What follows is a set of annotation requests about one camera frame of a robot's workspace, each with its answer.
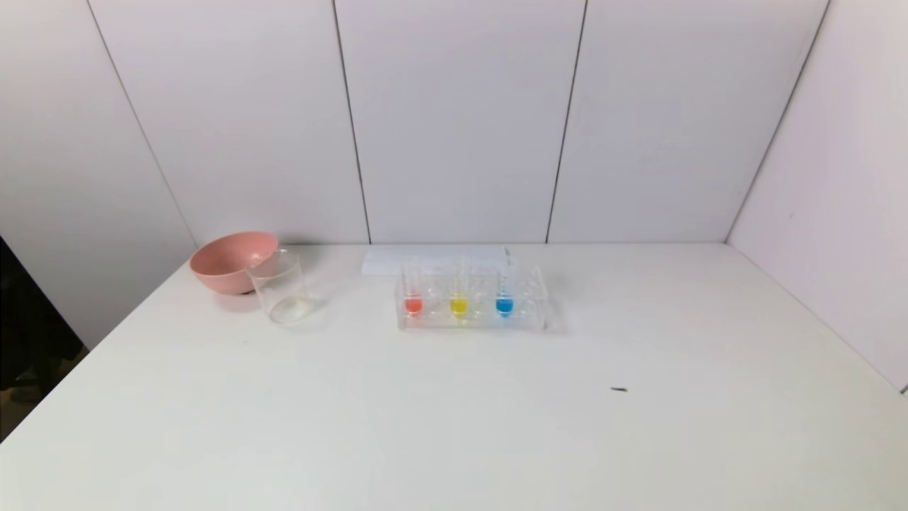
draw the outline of white table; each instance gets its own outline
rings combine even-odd
[[[297,328],[180,268],[0,446],[0,509],[908,509],[908,400],[728,246],[512,246],[546,333],[399,331],[367,249],[304,249]]]

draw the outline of clear acrylic test tube rack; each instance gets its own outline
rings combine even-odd
[[[446,267],[410,260],[398,275],[395,300],[401,329],[546,327],[542,272],[514,259],[498,268],[468,259]]]

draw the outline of dark floor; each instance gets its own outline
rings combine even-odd
[[[88,355],[88,350],[82,348],[79,355],[73,360],[64,360],[58,369],[60,379],[62,380],[70,371]],[[18,387],[8,388],[0,392],[0,442],[4,441],[16,426],[19,426],[27,416],[38,406],[40,401],[20,401],[13,399],[13,392],[17,396],[39,396],[37,387]]]

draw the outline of white wall panel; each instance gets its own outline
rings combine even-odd
[[[200,242],[368,242],[331,0],[92,0]]]
[[[542,242],[583,0],[337,0],[372,240]]]
[[[723,241],[825,0],[589,0],[551,242]]]
[[[908,386],[908,3],[829,6],[729,243]]]
[[[195,248],[84,0],[0,2],[0,234],[89,347]]]

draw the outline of test tube with blue liquid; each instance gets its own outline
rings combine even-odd
[[[517,281],[517,263],[509,258],[508,264],[498,271],[498,295],[495,310],[501,317],[510,317],[514,312],[514,284]]]

